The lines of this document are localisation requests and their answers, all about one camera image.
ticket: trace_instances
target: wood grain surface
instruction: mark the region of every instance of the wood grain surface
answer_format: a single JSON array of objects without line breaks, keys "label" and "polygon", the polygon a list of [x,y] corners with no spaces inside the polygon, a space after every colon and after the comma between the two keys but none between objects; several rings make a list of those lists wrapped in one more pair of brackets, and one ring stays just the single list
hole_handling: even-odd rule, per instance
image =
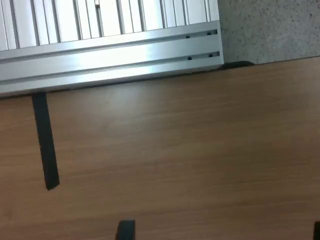
[{"label": "wood grain surface", "polygon": [[[38,181],[41,164],[22,151],[35,138],[27,127],[12,155],[26,153],[29,172],[0,169],[27,185],[0,183],[11,196],[1,196],[0,239],[114,239],[120,220],[136,219],[137,240],[311,240],[319,76],[310,58],[49,94],[60,186]],[[10,138],[0,137],[18,145]],[[1,156],[11,172],[22,160]]]}]

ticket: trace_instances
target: metal frame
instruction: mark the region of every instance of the metal frame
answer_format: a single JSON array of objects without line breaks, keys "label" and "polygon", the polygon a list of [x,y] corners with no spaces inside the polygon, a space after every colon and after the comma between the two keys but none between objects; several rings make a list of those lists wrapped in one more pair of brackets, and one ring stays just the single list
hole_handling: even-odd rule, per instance
[{"label": "metal frame", "polygon": [[220,22],[3,51],[0,96],[132,81],[224,63]]}]

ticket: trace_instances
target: gray concrete wall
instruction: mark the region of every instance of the gray concrete wall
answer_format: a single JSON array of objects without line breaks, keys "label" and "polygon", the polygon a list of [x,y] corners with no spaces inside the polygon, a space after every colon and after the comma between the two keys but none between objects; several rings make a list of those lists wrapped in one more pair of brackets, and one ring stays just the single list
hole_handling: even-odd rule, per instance
[{"label": "gray concrete wall", "polygon": [[225,62],[320,56],[320,0],[218,0]]}]

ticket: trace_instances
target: black object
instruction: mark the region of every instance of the black object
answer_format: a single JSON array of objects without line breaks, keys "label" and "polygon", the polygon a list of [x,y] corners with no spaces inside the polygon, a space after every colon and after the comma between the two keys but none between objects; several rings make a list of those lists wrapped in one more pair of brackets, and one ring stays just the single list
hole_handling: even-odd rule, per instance
[{"label": "black object", "polygon": [[58,186],[60,181],[46,94],[44,92],[33,94],[32,103],[40,145],[44,181],[46,189],[49,191]]},{"label": "black object", "polygon": [[226,70],[226,69],[237,69],[243,67],[250,67],[254,66],[255,64],[250,61],[235,61],[235,62],[228,62],[223,64],[219,70]]},{"label": "black object", "polygon": [[115,240],[135,240],[136,222],[135,220],[123,220],[119,222]]},{"label": "black object", "polygon": [[314,223],[313,240],[320,240],[320,221]]}]

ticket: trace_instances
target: t-slot groove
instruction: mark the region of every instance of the t-slot groove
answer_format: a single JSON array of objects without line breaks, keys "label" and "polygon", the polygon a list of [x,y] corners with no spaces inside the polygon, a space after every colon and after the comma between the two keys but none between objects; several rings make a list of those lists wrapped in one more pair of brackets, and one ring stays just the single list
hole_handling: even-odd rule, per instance
[{"label": "t-slot groove", "polygon": [[18,34],[14,0],[10,0],[10,10],[11,10],[11,16],[12,16],[13,32],[14,32],[14,36],[15,36],[15,44],[16,44],[16,48],[19,49],[20,43],[19,43],[19,34]]},{"label": "t-slot groove", "polygon": [[164,29],[168,28],[167,10],[165,0],[160,1],[162,25]]},{"label": "t-slot groove", "polygon": [[78,0],[73,0],[73,10],[74,10],[76,31],[78,33],[78,40],[82,40],[84,38],[82,35],[82,27],[81,27],[81,22],[80,22]]},{"label": "t-slot groove", "polygon": [[144,0],[138,0],[140,19],[141,19],[141,28],[142,31],[147,31],[146,17],[145,17],[145,9],[144,9]]},{"label": "t-slot groove", "polygon": [[39,37],[39,29],[38,29],[38,23],[37,23],[37,17],[36,17],[35,0],[30,0],[30,5],[31,5],[33,27],[34,27],[35,43],[37,46],[40,46],[40,37]]},{"label": "t-slot groove", "polygon": [[59,20],[58,20],[56,0],[52,0],[52,11],[53,11],[53,19],[54,19],[54,26],[55,26],[57,42],[61,43],[61,36],[60,36],[60,28],[59,28]]},{"label": "t-slot groove", "polygon": [[189,12],[188,12],[188,0],[183,0],[182,5],[183,5],[183,15],[184,15],[184,24],[189,25]]}]

